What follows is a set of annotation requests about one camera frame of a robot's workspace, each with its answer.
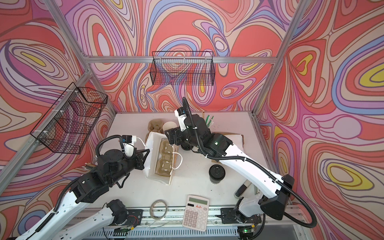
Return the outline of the black white paper coffee cup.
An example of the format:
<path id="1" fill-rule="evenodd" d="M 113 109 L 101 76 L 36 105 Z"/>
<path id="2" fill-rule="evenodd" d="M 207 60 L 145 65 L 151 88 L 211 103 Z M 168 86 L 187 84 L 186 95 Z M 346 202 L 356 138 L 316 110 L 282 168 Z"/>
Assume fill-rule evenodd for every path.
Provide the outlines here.
<path id="1" fill-rule="evenodd" d="M 210 181 L 212 184 L 219 184 L 224 178 L 225 178 L 225 174 L 221 174 L 219 173 L 218 175 L 216 174 L 211 174 L 209 173 L 209 177 L 210 177 Z"/>

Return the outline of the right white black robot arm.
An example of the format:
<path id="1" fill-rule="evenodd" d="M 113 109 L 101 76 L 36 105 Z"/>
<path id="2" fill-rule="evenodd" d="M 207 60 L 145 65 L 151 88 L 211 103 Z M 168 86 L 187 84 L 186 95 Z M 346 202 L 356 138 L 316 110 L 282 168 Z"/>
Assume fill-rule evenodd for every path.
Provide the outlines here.
<path id="1" fill-rule="evenodd" d="M 179 126 L 165 131 L 171 145 L 182 146 L 185 149 L 196 148 L 197 154 L 235 170 L 260 190 L 255 197 L 243 197 L 237 203 L 235 208 L 237 221 L 244 222 L 254 215 L 265 214 L 278 221 L 286 217 L 306 228 L 314 228 L 317 225 L 317 217 L 312 208 L 293 191 L 295 180 L 292 176 L 281 176 L 266 169 L 240 150 L 228 137 L 211 132 L 205 120 L 199 115 L 181 107 L 175 110 L 175 116 Z M 309 223 L 300 221 L 286 212 L 291 196 L 308 211 Z"/>

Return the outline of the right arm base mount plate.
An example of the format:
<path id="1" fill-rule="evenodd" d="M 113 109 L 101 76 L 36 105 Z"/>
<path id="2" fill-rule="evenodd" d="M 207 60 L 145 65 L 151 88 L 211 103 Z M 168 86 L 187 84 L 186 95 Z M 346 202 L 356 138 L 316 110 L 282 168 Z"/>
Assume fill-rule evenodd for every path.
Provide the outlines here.
<path id="1" fill-rule="evenodd" d="M 254 224 L 258 225 L 262 223 L 260 215 L 253 215 L 246 217 L 239 210 L 235 208 L 221 208 L 220 214 L 217 215 L 222 220 L 223 224 Z"/>

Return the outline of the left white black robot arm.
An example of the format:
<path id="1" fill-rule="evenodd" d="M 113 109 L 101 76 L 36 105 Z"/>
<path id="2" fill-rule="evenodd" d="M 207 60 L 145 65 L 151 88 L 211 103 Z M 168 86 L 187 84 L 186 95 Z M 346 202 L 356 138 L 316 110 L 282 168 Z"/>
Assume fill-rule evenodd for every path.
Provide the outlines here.
<path id="1" fill-rule="evenodd" d="M 65 228 L 78 213 L 107 193 L 114 185 L 122 189 L 124 185 L 120 184 L 119 180 L 126 181 L 133 170 L 145 168 L 146 158 L 151 151 L 138 150 L 119 135 L 116 138 L 120 141 L 120 149 L 108 150 L 101 154 L 101 146 L 111 138 L 100 141 L 95 149 L 98 164 L 88 173 L 67 184 L 54 208 L 19 236 L 19 240 L 75 240 L 84 238 L 98 228 L 110 224 L 123 225 L 127 222 L 129 214 L 126 206 L 120 200 L 112 200 L 96 215 L 78 223 L 74 230 Z"/>

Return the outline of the black plastic cup lid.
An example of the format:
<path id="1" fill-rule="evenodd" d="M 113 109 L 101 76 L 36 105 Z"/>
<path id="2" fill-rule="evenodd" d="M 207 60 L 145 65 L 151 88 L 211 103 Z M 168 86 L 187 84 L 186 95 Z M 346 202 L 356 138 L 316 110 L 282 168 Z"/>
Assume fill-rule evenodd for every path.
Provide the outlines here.
<path id="1" fill-rule="evenodd" d="M 219 173 L 226 174 L 226 171 L 221 165 L 212 165 L 209 169 L 209 173 L 218 175 Z"/>

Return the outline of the single pulp cup carrier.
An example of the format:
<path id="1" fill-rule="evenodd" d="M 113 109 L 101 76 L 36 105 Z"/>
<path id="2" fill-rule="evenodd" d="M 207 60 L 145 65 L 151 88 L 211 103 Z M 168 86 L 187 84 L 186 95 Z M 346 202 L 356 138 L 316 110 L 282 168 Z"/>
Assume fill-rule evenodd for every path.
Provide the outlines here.
<path id="1" fill-rule="evenodd" d="M 157 156 L 155 174 L 162 177 L 170 177 L 175 167 L 174 158 L 177 158 L 178 147 L 170 145 L 168 139 L 162 139 Z"/>

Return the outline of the white paper takeout bag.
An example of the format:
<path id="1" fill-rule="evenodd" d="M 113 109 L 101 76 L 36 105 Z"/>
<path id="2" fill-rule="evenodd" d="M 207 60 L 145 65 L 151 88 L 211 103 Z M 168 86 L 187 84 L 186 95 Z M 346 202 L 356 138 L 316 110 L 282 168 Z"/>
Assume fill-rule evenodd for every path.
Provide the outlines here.
<path id="1" fill-rule="evenodd" d="M 144 163 L 144 176 L 169 186 L 175 171 L 183 163 L 179 147 L 171 145 L 166 135 L 150 132 L 145 149 L 150 152 Z"/>

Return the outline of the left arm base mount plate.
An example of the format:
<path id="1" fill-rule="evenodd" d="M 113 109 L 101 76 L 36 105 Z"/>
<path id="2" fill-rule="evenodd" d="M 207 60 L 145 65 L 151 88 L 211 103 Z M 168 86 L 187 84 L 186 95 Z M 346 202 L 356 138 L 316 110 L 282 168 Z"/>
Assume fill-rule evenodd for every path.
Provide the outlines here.
<path id="1" fill-rule="evenodd" d="M 113 217 L 110 226 L 136 227 L 141 224 L 143 213 L 142 209 L 127 209 L 126 213 Z"/>

